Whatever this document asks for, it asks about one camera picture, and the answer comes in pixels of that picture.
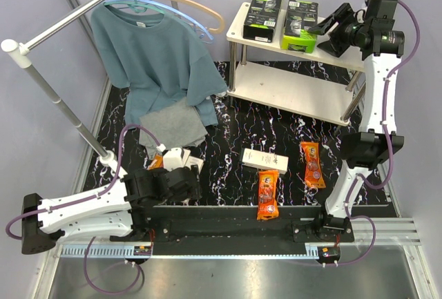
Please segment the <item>black green razor box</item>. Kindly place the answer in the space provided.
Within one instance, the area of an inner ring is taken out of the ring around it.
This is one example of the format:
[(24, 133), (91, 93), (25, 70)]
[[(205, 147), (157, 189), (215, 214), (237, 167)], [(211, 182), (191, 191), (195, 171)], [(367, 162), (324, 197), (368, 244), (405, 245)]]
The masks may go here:
[(312, 53), (317, 36), (310, 34), (309, 29), (317, 23), (318, 3), (289, 0), (280, 47), (283, 50)]

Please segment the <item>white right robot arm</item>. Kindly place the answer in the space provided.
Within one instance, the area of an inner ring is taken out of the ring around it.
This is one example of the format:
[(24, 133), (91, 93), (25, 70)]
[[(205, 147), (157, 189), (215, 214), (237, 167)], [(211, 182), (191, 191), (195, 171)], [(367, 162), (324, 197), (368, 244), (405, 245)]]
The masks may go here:
[(361, 124), (357, 133), (342, 138), (340, 175), (308, 230), (325, 242), (350, 228), (352, 207), (362, 185), (371, 189), (385, 186), (373, 185), (368, 177), (378, 165), (392, 163), (405, 142), (397, 133), (394, 114), (397, 71), (405, 63), (405, 35), (394, 29), (398, 4), (399, 0), (365, 0), (359, 20), (351, 5), (344, 3), (310, 30), (313, 35), (329, 36), (318, 47), (334, 57), (349, 47), (359, 49), (365, 70)]

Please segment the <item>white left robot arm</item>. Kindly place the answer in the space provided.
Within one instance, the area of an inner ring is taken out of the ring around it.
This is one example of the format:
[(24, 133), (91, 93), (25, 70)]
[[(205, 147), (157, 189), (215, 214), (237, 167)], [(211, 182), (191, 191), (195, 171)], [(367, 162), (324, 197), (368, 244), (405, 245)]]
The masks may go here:
[(57, 199), (25, 196), (21, 221), (21, 252), (49, 251), (58, 243), (91, 237), (116, 242), (143, 240), (150, 231), (148, 213), (165, 202), (201, 197), (196, 165), (168, 171), (139, 169), (112, 187), (102, 186)]

